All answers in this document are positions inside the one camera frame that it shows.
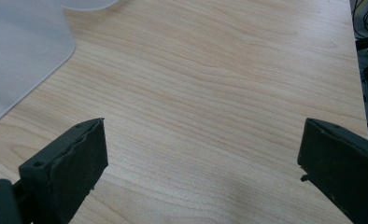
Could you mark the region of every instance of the light wood grain surface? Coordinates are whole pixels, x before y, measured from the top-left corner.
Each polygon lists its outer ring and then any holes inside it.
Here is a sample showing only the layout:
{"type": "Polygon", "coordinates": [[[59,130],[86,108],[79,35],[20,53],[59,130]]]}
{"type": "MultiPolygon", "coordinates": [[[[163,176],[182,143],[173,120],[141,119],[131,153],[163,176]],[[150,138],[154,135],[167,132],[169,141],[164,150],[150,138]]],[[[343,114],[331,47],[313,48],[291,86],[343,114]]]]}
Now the light wood grain surface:
{"type": "Polygon", "coordinates": [[[106,118],[72,223],[350,223],[296,163],[305,118],[367,136],[347,0],[121,0],[66,10],[72,58],[0,119],[0,178],[106,118]]]}

